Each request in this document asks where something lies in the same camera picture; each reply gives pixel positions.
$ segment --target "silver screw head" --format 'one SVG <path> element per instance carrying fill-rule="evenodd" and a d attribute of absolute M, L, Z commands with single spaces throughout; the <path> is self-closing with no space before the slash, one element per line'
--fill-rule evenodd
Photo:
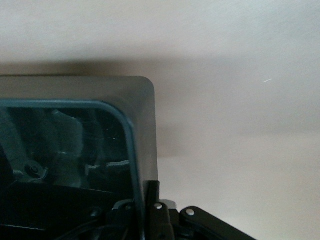
<path fill-rule="evenodd" d="M 188 216 L 193 216 L 193 215 L 196 214 L 195 211 L 193 211 L 193 210 L 190 209 L 190 208 L 188 208 L 185 212 L 186 212 L 186 214 L 187 214 Z"/>
<path fill-rule="evenodd" d="M 156 204 L 154 205 L 154 207 L 155 207 L 156 209 L 160 210 L 160 209 L 162 209 L 162 204 L 161 204 L 161 203 L 156 203 Z"/>

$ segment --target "white wall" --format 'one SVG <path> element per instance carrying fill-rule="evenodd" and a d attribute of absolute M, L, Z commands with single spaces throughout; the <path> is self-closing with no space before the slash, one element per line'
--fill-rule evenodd
<path fill-rule="evenodd" d="M 0 2 L 0 74 L 140 75 L 161 198 L 257 239 L 320 239 L 320 2 Z"/>

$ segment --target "beige surface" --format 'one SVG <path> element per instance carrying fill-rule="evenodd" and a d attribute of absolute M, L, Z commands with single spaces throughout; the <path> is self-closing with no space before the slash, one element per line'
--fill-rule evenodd
<path fill-rule="evenodd" d="M 320 3 L 1 1 L 0 74 L 141 75 L 161 197 L 320 239 Z"/>

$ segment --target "white background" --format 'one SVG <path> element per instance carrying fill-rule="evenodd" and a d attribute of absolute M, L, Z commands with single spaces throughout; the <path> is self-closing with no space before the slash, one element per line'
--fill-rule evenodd
<path fill-rule="evenodd" d="M 149 78 L 162 199 L 320 239 L 318 0 L 2 0 L 0 74 Z"/>

